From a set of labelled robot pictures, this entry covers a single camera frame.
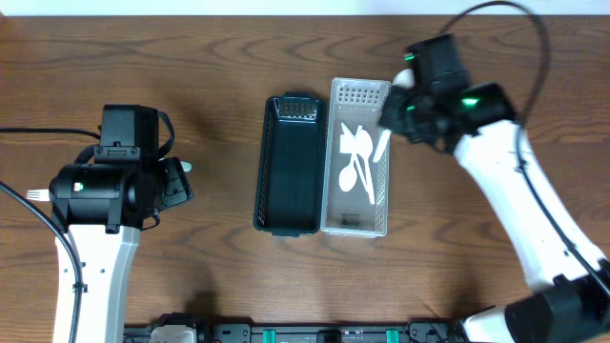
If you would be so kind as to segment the clear perforated plastic basket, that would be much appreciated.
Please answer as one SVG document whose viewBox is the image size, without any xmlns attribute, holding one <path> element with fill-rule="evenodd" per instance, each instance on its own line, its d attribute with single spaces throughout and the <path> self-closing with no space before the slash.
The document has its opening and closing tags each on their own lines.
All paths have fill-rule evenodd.
<svg viewBox="0 0 610 343">
<path fill-rule="evenodd" d="M 321 229 L 327 234 L 377 238 L 387 233 L 389 145 L 377 163 L 373 162 L 373 155 L 384 130 L 378 119 L 390 86 L 390 82 L 381 80 L 337 77 L 332 81 L 321 210 Z M 341 123 L 352 132 L 361 126 L 371 135 L 373 152 L 369 163 L 374 205 L 359 179 L 349 192 L 343 192 L 338 185 L 339 173 L 350 161 L 349 154 L 339 152 Z"/>
</svg>

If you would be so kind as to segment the white spoon vertical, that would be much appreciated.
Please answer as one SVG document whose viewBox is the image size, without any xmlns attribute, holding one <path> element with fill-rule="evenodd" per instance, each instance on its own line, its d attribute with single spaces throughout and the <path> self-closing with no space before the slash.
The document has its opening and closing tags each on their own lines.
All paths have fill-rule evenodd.
<svg viewBox="0 0 610 343">
<path fill-rule="evenodd" d="M 413 71 L 411 69 L 405 69 L 403 71 L 400 71 L 395 76 L 395 78 L 392 82 L 393 86 L 399 86 L 400 88 L 403 88 L 405 90 L 412 88 L 414 86 L 414 84 L 415 84 L 415 78 L 414 78 Z M 377 163 L 381 159 L 383 154 L 385 153 L 386 149 L 388 148 L 391 135 L 392 135 L 392 133 L 388 129 L 384 129 L 381 132 L 381 134 L 379 135 L 375 153 L 373 155 L 374 163 Z"/>
</svg>

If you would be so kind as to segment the black perforated plastic basket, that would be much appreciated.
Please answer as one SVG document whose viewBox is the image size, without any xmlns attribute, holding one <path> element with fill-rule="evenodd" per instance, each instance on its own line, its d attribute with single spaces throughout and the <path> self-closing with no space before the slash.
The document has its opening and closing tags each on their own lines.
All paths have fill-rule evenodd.
<svg viewBox="0 0 610 343">
<path fill-rule="evenodd" d="M 254 227 L 299 237 L 320 228 L 325 169 L 325 102 L 285 92 L 265 105 L 254 202 Z"/>
</svg>

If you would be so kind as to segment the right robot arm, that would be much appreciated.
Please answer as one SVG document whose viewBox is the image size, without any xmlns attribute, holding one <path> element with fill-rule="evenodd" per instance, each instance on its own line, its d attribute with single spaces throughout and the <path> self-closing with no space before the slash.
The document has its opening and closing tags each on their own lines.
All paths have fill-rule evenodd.
<svg viewBox="0 0 610 343">
<path fill-rule="evenodd" d="M 505 229 L 530 295 L 460 319 L 466 342 L 581 342 L 609 330 L 609 262 L 545 176 L 502 87 L 475 86 L 449 34 L 409 46 L 379 126 L 455 157 Z"/>
</svg>

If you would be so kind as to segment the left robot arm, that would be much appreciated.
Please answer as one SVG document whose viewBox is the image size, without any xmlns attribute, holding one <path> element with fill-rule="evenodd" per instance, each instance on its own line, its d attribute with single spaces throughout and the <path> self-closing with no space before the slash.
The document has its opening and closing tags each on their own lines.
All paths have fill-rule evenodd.
<svg viewBox="0 0 610 343">
<path fill-rule="evenodd" d="M 159 142 L 169 116 L 139 105 L 107 105 L 92 151 L 50 183 L 59 228 L 55 342 L 123 338 L 132 262 L 148 218 L 193 198 L 188 165 Z"/>
</svg>

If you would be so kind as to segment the white spoon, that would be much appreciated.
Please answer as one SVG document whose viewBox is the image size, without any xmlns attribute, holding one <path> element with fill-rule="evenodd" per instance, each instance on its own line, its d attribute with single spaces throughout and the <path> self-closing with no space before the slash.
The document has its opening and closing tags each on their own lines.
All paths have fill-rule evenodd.
<svg viewBox="0 0 610 343">
<path fill-rule="evenodd" d="M 371 136 L 361 126 L 352 132 L 345 123 L 341 123 L 343 133 L 339 137 L 339 152 L 350 155 L 350 161 L 338 177 L 338 185 L 343 192 L 349 192 L 359 179 L 371 205 L 375 204 L 375 192 L 369 157 L 373 143 Z"/>
</svg>

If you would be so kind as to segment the white spoon horizontal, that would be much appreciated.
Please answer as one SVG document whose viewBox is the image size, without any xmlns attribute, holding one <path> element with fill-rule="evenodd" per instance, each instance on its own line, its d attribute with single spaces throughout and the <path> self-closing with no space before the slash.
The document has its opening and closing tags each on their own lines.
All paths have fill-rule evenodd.
<svg viewBox="0 0 610 343">
<path fill-rule="evenodd" d="M 359 126 L 356 130 L 356 145 L 357 145 L 357 153 L 362 157 L 364 161 L 364 171 L 366 177 L 366 191 L 369 196 L 369 201 L 371 205 L 376 203 L 375 192 L 373 188 L 373 178 L 371 175 L 371 167 L 369 164 L 369 158 L 373 152 L 373 141 L 371 135 L 364 130 L 361 126 Z"/>
</svg>

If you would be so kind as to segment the white fork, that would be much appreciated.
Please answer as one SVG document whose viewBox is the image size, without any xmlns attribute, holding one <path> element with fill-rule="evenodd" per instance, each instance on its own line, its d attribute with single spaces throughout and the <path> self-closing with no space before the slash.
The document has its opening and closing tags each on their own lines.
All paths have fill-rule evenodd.
<svg viewBox="0 0 610 343">
<path fill-rule="evenodd" d="M 28 190 L 26 193 L 26 198 L 30 201 L 36 202 L 49 202 L 51 200 L 50 192 L 45 189 Z"/>
</svg>

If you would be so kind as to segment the white spoon angled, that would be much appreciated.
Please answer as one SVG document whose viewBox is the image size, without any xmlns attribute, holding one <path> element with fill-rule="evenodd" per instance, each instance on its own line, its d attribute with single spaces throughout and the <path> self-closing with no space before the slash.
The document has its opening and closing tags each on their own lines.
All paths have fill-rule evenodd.
<svg viewBox="0 0 610 343">
<path fill-rule="evenodd" d="M 356 137 L 345 123 L 341 123 L 342 134 L 347 134 Z M 358 153 L 349 154 L 350 161 L 339 173 L 338 184 L 343 192 L 349 192 L 359 179 L 366 189 L 366 177 L 358 160 Z"/>
</svg>

